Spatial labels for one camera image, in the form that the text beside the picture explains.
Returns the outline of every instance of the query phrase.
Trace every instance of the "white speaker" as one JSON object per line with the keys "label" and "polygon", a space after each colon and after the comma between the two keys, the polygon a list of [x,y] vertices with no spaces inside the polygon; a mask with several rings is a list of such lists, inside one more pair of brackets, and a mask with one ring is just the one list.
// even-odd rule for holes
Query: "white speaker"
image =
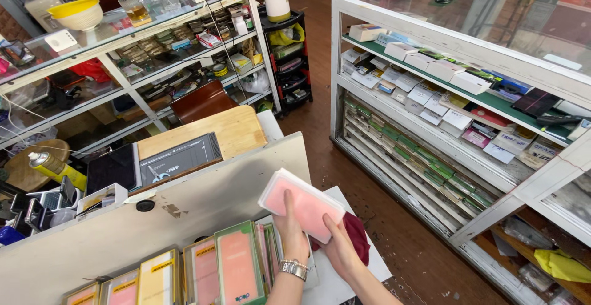
{"label": "white speaker", "polygon": [[45,42],[55,51],[60,52],[78,44],[67,29],[60,30],[44,38]]}

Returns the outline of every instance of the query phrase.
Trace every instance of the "brown leather chair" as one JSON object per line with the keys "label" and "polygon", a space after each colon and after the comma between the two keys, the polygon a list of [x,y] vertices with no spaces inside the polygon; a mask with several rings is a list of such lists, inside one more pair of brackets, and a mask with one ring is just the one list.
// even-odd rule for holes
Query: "brown leather chair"
{"label": "brown leather chair", "polygon": [[170,104],[183,125],[235,106],[238,104],[227,95],[220,80],[208,82]]}

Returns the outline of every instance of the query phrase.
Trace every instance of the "wooden floor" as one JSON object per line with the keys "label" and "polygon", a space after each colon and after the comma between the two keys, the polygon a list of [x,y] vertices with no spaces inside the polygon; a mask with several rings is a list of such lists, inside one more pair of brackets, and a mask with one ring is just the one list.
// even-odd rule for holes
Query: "wooden floor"
{"label": "wooden floor", "polygon": [[314,102],[279,121],[285,135],[301,131],[312,184],[339,186],[384,258],[388,289],[405,304],[509,304],[499,291],[329,140],[330,0],[290,0],[306,13]]}

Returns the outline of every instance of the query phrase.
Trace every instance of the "glass cup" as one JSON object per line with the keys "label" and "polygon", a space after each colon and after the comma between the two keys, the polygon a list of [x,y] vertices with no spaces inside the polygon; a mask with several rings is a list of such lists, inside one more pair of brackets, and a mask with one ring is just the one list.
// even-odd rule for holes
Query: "glass cup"
{"label": "glass cup", "polygon": [[123,7],[127,16],[129,16],[131,24],[134,27],[152,21],[150,14],[148,14],[148,10],[144,7],[141,0],[119,0],[119,4]]}
{"label": "glass cup", "polygon": [[180,0],[159,0],[166,12],[178,12],[181,10]]}

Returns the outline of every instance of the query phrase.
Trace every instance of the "hand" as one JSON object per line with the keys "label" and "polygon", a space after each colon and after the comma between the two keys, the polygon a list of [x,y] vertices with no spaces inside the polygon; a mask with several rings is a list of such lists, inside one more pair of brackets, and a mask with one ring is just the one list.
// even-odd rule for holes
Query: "hand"
{"label": "hand", "polygon": [[330,263],[341,279],[350,284],[353,276],[362,271],[365,265],[359,259],[355,248],[353,248],[353,243],[344,228],[344,222],[337,226],[328,214],[324,214],[322,220],[330,230],[332,238],[326,245],[321,242],[317,243],[324,249],[326,256],[329,257]]}
{"label": "hand", "polygon": [[301,230],[300,223],[295,219],[294,198],[291,190],[285,190],[285,216],[273,215],[275,226],[281,235],[284,258],[297,259],[303,265],[308,264],[308,238]]}

